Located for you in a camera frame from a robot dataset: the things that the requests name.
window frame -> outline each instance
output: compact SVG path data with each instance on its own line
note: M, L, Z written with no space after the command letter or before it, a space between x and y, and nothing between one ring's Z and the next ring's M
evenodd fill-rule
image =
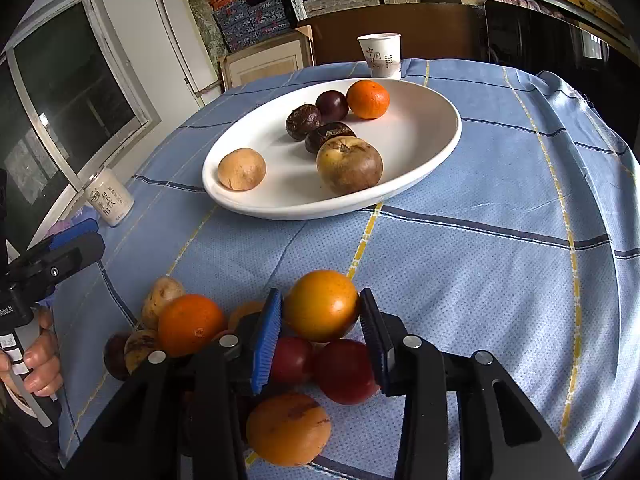
M22 80L20 67L15 59L14 48L44 23L78 3L82 3L84 13L87 16L102 56L107 62L120 91L133 110L134 117L107 140L82 169L76 173L65 160L37 114ZM29 247L31 247L41 241L47 230L62 215L68 214L72 206L79 202L78 199L83 193L82 189L89 182L91 176L100 171L102 167L108 166L110 161L114 160L124 147L141 139L157 126L161 120L118 39L103 0L53 0L43 6L21 22L15 29L4 50L0 53L0 63L5 61L8 63L18 97L34 131L49 156L69 182L69 185L60 194L33 235L29 244Z

silver screw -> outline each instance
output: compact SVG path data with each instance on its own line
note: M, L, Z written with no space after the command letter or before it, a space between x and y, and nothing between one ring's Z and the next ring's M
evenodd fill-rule
M476 361L478 361L481 365L490 365L494 362L494 356L489 354L489 352L481 350L476 353Z
M166 354L162 350L156 350L155 352L151 352L149 354L149 362L153 365L159 365L162 361L166 359Z
M422 339L417 335L406 335L404 336L404 339L402 339L402 344L409 348L419 348L422 344Z
M223 348L233 348L238 344L238 337L233 334L225 334L218 342Z

plate rim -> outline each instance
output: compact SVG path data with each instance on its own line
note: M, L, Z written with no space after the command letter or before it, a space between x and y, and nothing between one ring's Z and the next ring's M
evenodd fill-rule
M257 108L254 108L249 113L243 115L238 118L233 124L231 124L228 129L226 129L217 139L216 142L210 147L209 152L207 153L204 162L202 163L202 185L206 190L207 194L211 197L211 199L216 202L218 205L228 209L230 211L234 211L240 214L254 216L256 218L267 218L267 219L284 219L284 220L300 220L300 219L308 219L308 218L325 218L329 216L335 216L338 214L343 214L348 212L348 208L350 206L353 207L351 210L356 210L360 208L360 203L369 202L370 204L377 203L379 200L382 200L385 196L390 197L393 195L395 190L399 190L398 192L402 192L403 190L407 190L409 187L417 184L424 177L428 176L431 171L435 170L444 160L453 152L455 147L458 145L460 141L460 136L462 134L462 119L460 118L460 113L456 106L447 99L440 92L428 88L422 84L414 83L413 81L405 81L405 80L397 80L406 84L413 84L420 88L423 88L429 92L433 92L434 94L440 96L444 99L444 101L451 106L456 115L456 131L451 138L451 140L438 152L436 155L432 156L429 160L425 161L423 164L414 168L411 171L403 173L402 175L396 176L392 180L384 182L383 184L376 184L373 187L369 187L367 189L363 189L361 191L357 191L355 193L349 193L346 195L335 196L332 198L327 198L324 200L317 200L314 202L309 202L305 204L295 204L289 206L247 206L238 204L238 202L234 202L233 200L228 199L222 195L214 195L213 190L209 189L209 186L206 182L206 167L207 161L211 155L211 152L215 148L216 144L220 141L220 139L233 127L238 124L239 121L243 120L248 115L257 112L264 105L280 99L282 97L288 96L293 92L306 90L309 88L313 88L315 86L326 85L329 83L333 83L336 81L347 81L347 82L356 82L363 79L369 79L372 81L388 81L388 78L379 78L379 77L357 77L357 78L346 78L346 79L333 79L329 81L323 81L320 83L316 83L314 85L305 86L303 88L299 88L293 90L292 92L287 92L281 96L276 97L275 99L269 100ZM438 160L437 164L429 171L428 173L422 174L424 171L422 168L433 162L434 160Z

table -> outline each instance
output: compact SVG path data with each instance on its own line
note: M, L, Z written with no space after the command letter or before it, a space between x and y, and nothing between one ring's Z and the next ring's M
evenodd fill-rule
M464 60L402 62L402 78L456 105L462 137L425 180L387 202L311 221L267 221L216 206L200 171L248 111L317 82L368 76L364 63L307 68L234 88L177 128L128 183L121 225L102 225L101 262L54 298L65 373L61 447L70 456L120 383L102 364L112 333L137 323L170 274L226 312L287 290L313 269L370 286L382 310L439 349L491 351L542 412L586 478L639 420L638 163L584 99L551 73ZM362 338L359 326L350 334ZM393 475L403 398L332 403L332 437L312 464L257 460L252 479ZM450 478L459 474L450 399Z

plate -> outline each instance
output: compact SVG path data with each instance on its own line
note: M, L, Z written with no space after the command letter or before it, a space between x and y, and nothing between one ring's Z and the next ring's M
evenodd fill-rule
M386 200L424 179L460 140L462 122L443 95L407 81L370 78L389 92L390 105L379 119L349 113L342 122L374 146L382 157L379 183L336 196L322 183L316 160L303 141L285 129L292 110L315 103L326 90L347 93L360 79L342 79L301 88L263 104L233 124L212 146L202 167L202 182L215 202L231 211L274 220L324 218ZM218 163L238 148L259 152L267 165L264 180L249 191L232 191L218 180Z

